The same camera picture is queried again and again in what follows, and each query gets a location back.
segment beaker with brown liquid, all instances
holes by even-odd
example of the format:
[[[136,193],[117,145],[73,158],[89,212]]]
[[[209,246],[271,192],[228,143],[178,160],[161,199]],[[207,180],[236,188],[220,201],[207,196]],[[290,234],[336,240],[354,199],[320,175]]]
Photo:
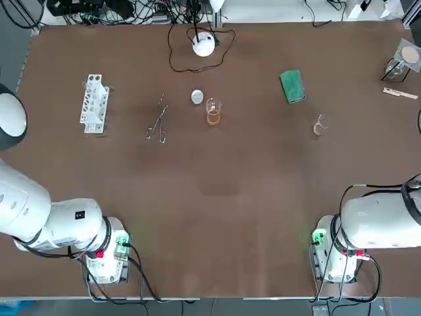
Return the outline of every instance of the beaker with brown liquid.
[[[221,119],[221,106],[221,102],[213,97],[206,101],[206,121],[209,125],[216,126],[219,124]]]

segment green sponge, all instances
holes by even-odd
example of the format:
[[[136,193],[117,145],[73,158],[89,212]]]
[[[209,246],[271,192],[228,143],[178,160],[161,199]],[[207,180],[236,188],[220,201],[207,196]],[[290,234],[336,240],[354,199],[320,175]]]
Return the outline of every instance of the green sponge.
[[[279,77],[289,103],[305,99],[305,91],[299,70],[287,70]]]

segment metal tweezers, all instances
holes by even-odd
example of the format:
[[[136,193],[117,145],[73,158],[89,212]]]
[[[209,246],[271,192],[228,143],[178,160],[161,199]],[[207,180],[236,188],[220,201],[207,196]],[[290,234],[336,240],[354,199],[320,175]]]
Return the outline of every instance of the metal tweezers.
[[[158,106],[161,104],[161,101],[162,101],[163,97],[164,97],[164,94],[162,94],[161,100],[159,101]],[[164,114],[165,114],[165,111],[166,111],[167,108],[168,108],[168,106],[166,105],[165,108],[162,110],[162,113],[159,115],[157,121],[155,122],[155,125],[153,127],[147,128],[146,134],[145,134],[145,138],[147,140],[149,140],[152,137],[152,135],[153,135],[155,129],[157,128],[158,123],[159,123],[159,142],[162,143],[162,144],[165,143],[165,132],[162,128],[162,124],[164,122]]]

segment small white cap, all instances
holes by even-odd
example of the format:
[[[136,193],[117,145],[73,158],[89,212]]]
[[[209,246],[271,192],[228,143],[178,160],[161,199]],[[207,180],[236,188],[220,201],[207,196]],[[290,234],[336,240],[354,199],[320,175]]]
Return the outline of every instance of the small white cap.
[[[194,104],[199,105],[203,101],[203,92],[200,90],[194,90],[191,93],[191,100]]]
[[[404,48],[402,48],[401,54],[404,60],[410,64],[417,63],[420,59],[420,56],[416,49],[411,46],[405,46]]]

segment robotic arm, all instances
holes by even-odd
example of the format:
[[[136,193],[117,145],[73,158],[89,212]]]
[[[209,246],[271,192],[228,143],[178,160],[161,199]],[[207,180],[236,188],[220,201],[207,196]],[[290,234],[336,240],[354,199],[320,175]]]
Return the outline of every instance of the robotic arm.
[[[20,100],[0,84],[0,150],[26,135],[27,116]],[[72,246],[85,253],[98,283],[119,282],[127,267],[129,241],[122,223],[103,217],[93,199],[51,202],[48,191],[0,160],[0,232],[20,250],[42,252]]]
[[[357,260],[370,259],[367,249],[421,246],[420,187],[411,179],[350,199],[339,214],[322,217],[312,233],[313,271],[322,282],[354,281]]]

